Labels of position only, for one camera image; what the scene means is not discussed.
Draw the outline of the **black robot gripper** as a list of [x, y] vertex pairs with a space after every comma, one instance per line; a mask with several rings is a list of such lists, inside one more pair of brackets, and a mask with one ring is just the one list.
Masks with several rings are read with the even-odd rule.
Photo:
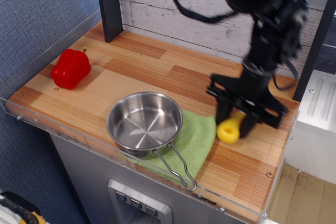
[[273, 74], [273, 69], [265, 71], [246, 58], [239, 78], [210, 75], [207, 93], [217, 101], [216, 124], [226, 120], [232, 109], [237, 108], [246, 114], [239, 128], [240, 138], [247, 137], [257, 123], [278, 128], [288, 109], [268, 89]]

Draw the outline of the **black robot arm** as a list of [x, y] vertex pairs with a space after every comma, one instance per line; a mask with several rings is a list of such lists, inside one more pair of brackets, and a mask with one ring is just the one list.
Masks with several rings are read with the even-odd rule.
[[300, 32], [307, 19], [306, 0], [226, 0], [237, 13], [250, 14], [254, 27], [250, 51], [238, 78], [211, 75], [208, 93], [217, 100], [216, 123], [228, 120], [233, 109], [245, 114], [239, 125], [244, 138], [257, 123], [277, 128], [288, 109], [269, 91], [276, 69], [286, 65], [297, 76], [290, 59], [301, 48]]

